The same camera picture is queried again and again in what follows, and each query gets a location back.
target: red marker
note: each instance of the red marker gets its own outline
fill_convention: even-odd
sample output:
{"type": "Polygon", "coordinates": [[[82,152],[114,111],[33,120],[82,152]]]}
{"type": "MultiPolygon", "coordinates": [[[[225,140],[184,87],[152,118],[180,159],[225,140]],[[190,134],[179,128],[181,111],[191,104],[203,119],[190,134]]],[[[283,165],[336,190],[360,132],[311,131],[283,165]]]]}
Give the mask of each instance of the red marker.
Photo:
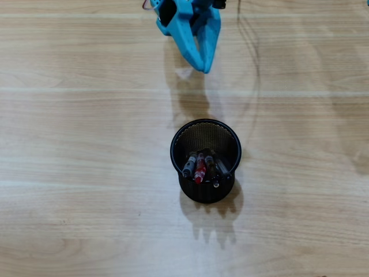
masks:
{"type": "Polygon", "coordinates": [[[199,185],[204,180],[206,174],[206,163],[203,153],[197,156],[197,165],[195,171],[195,182],[199,185]]]}

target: pen holder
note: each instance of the pen holder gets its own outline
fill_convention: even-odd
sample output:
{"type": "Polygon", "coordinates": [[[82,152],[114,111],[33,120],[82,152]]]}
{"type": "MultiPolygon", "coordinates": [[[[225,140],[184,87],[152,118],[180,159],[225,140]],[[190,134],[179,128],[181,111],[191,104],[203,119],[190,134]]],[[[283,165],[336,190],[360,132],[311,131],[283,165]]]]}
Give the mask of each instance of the pen holder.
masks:
{"type": "Polygon", "coordinates": [[[235,183],[235,170],[241,160],[241,144],[235,132],[226,124],[213,119],[199,119],[183,126],[174,136],[171,144],[171,160],[178,172],[179,184],[183,192],[200,203],[214,203],[223,199],[235,183]],[[212,181],[196,184],[193,179],[182,175],[188,154],[204,149],[212,149],[221,156],[231,176],[219,181],[215,188],[212,181]]]}

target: mesh cup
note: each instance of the mesh cup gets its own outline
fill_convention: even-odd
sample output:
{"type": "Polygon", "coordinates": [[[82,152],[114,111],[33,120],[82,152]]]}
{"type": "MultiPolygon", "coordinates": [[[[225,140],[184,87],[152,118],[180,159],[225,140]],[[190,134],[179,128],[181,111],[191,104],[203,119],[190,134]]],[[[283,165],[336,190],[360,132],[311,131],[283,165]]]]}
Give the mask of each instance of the mesh cup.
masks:
{"type": "Polygon", "coordinates": [[[237,135],[226,124],[213,119],[189,122],[174,136],[170,152],[172,164],[178,172],[180,187],[192,200],[214,203],[223,199],[232,190],[235,183],[235,170],[240,163],[242,151],[237,135]],[[189,153],[206,148],[217,152],[231,174],[229,179],[220,180],[218,188],[214,187],[212,181],[197,185],[193,179],[182,176],[182,169],[189,158],[189,153]]]}

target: red wire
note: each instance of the red wire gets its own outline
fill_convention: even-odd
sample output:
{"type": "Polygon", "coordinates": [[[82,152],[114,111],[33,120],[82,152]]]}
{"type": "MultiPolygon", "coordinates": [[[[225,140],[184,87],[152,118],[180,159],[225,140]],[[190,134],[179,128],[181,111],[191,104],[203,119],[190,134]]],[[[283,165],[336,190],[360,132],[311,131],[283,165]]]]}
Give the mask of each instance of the red wire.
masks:
{"type": "Polygon", "coordinates": [[[142,8],[144,9],[144,10],[155,10],[158,6],[159,6],[159,4],[157,4],[155,7],[153,7],[153,8],[146,8],[146,3],[147,3],[147,1],[148,0],[145,0],[144,1],[144,3],[142,4],[142,8]]]}

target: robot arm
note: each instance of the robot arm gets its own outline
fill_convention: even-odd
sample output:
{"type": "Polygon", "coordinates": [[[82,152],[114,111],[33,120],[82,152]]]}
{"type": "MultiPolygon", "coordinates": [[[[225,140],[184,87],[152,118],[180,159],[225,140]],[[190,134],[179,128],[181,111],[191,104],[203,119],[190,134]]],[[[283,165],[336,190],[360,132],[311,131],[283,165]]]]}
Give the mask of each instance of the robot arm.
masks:
{"type": "Polygon", "coordinates": [[[161,32],[173,37],[180,53],[198,71],[209,73],[212,66],[221,26],[219,9],[225,8],[225,1],[150,0],[161,32]]]}

